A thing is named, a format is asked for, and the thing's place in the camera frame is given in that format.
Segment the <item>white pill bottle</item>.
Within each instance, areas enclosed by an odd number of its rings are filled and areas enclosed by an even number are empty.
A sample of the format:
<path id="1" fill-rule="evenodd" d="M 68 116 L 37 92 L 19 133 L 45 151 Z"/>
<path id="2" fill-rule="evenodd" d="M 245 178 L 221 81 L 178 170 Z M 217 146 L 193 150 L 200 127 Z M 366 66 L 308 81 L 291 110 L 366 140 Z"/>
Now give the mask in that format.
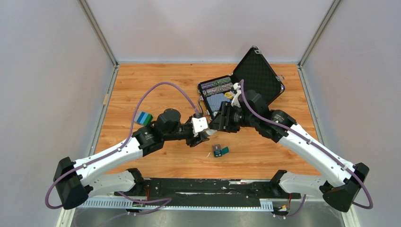
<path id="1" fill-rule="evenodd" d="M 217 130 L 208 129 L 205 131 L 207 137 L 212 136 L 215 132 L 217 132 Z"/>

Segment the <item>teal pill organizer box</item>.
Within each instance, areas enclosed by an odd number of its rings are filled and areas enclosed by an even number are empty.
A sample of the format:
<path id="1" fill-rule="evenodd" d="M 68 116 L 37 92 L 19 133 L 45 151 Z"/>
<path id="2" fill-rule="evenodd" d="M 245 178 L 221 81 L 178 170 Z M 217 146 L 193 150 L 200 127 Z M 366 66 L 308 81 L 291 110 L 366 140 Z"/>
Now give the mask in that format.
<path id="1" fill-rule="evenodd" d="M 229 152 L 229 147 L 221 147 L 220 144 L 212 146 L 213 156 L 221 157 Z"/>

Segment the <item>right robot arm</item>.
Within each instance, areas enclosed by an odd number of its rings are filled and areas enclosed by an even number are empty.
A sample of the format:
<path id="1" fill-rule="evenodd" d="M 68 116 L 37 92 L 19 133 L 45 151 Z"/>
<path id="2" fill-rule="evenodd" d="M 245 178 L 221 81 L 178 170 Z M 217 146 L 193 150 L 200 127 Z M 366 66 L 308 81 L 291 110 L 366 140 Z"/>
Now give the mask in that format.
<path id="1" fill-rule="evenodd" d="M 348 212 L 369 172 L 363 163 L 353 164 L 334 154 L 315 140 L 294 118 L 282 110 L 271 110 L 262 96 L 248 90 L 238 97 L 236 105 L 222 102 L 209 128 L 236 133 L 254 128 L 261 136 L 278 143 L 302 157 L 319 175 L 299 175 L 278 170 L 272 177 L 270 191 L 275 197 L 299 193 L 324 199 L 332 208 Z"/>

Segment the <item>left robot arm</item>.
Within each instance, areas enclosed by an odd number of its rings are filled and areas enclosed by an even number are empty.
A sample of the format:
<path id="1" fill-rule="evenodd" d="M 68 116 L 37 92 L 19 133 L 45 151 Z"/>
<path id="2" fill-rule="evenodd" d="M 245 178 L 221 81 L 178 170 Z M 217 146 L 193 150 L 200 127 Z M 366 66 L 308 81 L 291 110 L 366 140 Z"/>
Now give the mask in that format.
<path id="1" fill-rule="evenodd" d="M 215 133 L 201 114 L 191 116 L 186 123 L 181 123 L 180 118 L 177 110 L 166 109 L 155 121 L 113 147 L 76 161 L 69 157 L 60 160 L 53 182 L 61 207 L 65 210 L 76 208 L 90 197 L 109 192 L 142 194 L 145 180 L 138 169 L 113 175 L 107 172 L 162 149 L 165 141 L 185 140 L 189 147 L 195 147 Z"/>

